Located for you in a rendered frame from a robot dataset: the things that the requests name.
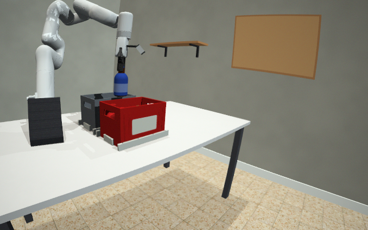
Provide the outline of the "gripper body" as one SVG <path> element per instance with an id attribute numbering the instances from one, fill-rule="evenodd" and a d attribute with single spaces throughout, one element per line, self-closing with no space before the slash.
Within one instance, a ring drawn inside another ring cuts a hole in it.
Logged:
<path id="1" fill-rule="evenodd" d="M 128 47 L 126 45 L 128 45 L 129 40 L 131 39 L 130 37 L 126 37 L 126 36 L 118 36 L 117 38 L 117 43 L 116 43 L 116 51 L 115 51 L 115 56 L 118 56 L 119 53 L 119 49 L 120 47 L 122 47 L 122 55 L 123 57 L 127 57 L 128 55 Z"/>

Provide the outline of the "blue bottle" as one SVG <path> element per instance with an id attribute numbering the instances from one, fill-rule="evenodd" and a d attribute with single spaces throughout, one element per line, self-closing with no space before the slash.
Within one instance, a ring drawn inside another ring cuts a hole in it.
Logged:
<path id="1" fill-rule="evenodd" d="M 128 76 L 125 74 L 125 68 L 115 75 L 113 95 L 116 97 L 128 95 Z"/>

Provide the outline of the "red bottle crate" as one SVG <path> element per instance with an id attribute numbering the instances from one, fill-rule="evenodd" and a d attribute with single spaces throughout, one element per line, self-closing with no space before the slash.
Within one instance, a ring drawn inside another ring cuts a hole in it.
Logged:
<path id="1" fill-rule="evenodd" d="M 166 103 L 145 97 L 100 101 L 100 136 L 104 138 L 103 134 L 108 135 L 117 146 L 119 143 L 164 131 Z M 107 116 L 109 112 L 115 113 L 114 119 Z"/>

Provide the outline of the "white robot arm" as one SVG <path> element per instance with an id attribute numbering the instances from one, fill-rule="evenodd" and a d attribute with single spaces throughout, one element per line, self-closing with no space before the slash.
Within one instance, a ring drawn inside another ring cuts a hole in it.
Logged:
<path id="1" fill-rule="evenodd" d="M 54 1 L 47 9 L 41 41 L 44 45 L 37 48 L 36 60 L 36 93 L 27 97 L 55 97 L 54 70 L 62 65 L 65 42 L 59 36 L 59 19 L 65 25 L 74 25 L 89 19 L 96 20 L 111 28 L 117 28 L 117 37 L 131 37 L 133 14 L 121 12 L 119 15 L 87 0 L 73 2 L 75 14 L 61 0 Z"/>

